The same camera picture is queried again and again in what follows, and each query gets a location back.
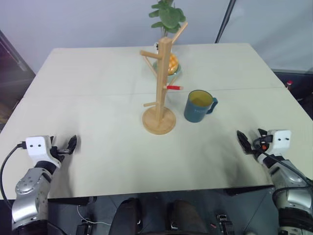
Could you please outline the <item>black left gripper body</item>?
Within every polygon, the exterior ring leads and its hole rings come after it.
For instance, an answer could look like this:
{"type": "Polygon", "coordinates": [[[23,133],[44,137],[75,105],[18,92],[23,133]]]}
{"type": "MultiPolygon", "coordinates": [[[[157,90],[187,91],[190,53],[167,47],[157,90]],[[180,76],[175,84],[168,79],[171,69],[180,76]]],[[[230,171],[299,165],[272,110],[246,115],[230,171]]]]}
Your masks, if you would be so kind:
{"type": "Polygon", "coordinates": [[[68,144],[66,149],[58,149],[56,146],[52,146],[50,149],[50,154],[52,157],[56,158],[58,161],[63,162],[66,155],[71,155],[73,153],[73,145],[68,144]]]}

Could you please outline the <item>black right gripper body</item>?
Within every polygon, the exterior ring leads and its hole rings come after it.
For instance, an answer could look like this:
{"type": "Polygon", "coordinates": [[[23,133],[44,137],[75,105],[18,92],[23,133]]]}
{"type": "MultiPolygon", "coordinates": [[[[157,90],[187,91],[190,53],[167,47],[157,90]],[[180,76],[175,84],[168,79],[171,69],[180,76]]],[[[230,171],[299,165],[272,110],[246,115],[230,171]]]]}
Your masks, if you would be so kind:
{"type": "Polygon", "coordinates": [[[263,135],[255,139],[252,142],[254,157],[259,157],[262,154],[268,157],[269,154],[266,151],[269,148],[269,144],[272,143],[272,140],[273,140],[273,135],[263,135]]]}

